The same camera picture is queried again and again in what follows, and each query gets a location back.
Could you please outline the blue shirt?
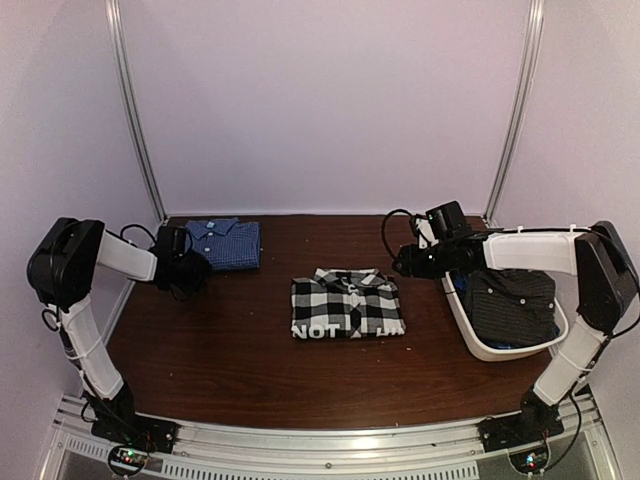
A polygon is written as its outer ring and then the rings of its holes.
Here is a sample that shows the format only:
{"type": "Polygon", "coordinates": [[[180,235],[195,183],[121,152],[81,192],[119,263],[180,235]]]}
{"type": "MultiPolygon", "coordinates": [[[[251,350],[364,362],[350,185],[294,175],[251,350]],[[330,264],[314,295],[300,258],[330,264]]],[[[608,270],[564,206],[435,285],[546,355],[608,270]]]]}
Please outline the blue shirt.
{"type": "Polygon", "coordinates": [[[261,263],[261,225],[241,222],[237,217],[190,220],[185,228],[193,239],[193,249],[213,271],[258,269],[261,263]]]}

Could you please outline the black white checked shirt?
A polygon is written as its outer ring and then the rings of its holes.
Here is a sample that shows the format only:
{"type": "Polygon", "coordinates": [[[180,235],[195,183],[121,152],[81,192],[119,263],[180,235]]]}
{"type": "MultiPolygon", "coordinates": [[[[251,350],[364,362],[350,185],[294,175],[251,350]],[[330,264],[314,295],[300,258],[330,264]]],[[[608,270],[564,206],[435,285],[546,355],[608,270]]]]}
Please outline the black white checked shirt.
{"type": "Polygon", "coordinates": [[[406,324],[395,279],[375,268],[318,268],[291,282],[291,334],[299,340],[402,336],[406,324]]]}

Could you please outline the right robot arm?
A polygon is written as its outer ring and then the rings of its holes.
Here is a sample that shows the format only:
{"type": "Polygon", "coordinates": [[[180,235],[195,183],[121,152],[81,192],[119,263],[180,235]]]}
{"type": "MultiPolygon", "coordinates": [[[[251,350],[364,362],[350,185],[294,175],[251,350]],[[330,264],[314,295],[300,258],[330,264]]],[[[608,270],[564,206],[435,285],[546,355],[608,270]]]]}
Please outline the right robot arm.
{"type": "Polygon", "coordinates": [[[404,277],[441,279],[453,271],[529,270],[577,281],[577,317],[550,364],[523,395],[512,430],[530,442],[556,418],[559,403],[596,366],[639,296],[639,275],[615,226],[475,230],[456,201],[410,215],[415,243],[389,249],[404,277]]]}

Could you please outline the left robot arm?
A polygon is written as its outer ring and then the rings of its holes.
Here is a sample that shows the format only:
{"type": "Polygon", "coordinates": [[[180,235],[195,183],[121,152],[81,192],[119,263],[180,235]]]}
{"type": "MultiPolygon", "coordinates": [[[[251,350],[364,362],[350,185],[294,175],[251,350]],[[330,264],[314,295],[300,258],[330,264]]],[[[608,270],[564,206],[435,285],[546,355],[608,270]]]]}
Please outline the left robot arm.
{"type": "Polygon", "coordinates": [[[133,444],[143,436],[144,424],[94,319],[91,289],[98,267],[182,299],[203,288],[211,265],[182,227],[160,227],[144,249],[108,231],[102,221],[67,217],[54,223],[29,259],[27,280],[45,306],[43,316],[54,319],[49,328],[59,333],[97,419],[121,443],[133,444]]]}

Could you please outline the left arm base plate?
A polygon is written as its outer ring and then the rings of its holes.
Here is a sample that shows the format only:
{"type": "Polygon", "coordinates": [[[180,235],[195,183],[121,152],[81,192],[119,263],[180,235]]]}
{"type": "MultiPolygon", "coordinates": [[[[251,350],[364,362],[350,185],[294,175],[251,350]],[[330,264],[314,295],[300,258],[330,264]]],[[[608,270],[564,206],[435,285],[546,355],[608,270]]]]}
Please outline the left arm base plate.
{"type": "Polygon", "coordinates": [[[125,422],[107,414],[99,414],[91,426],[91,434],[111,442],[124,444],[149,453],[173,452],[178,424],[169,420],[135,415],[125,422]]]}

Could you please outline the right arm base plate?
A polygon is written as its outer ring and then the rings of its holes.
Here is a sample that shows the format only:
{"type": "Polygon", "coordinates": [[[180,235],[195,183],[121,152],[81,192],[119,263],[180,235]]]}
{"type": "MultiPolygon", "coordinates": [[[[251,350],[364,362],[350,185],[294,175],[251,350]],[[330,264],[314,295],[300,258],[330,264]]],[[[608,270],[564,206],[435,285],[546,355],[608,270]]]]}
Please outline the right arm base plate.
{"type": "Polygon", "coordinates": [[[477,428],[486,453],[540,443],[564,432],[564,426],[559,419],[553,419],[544,426],[527,426],[521,413],[486,417],[477,428]]]}

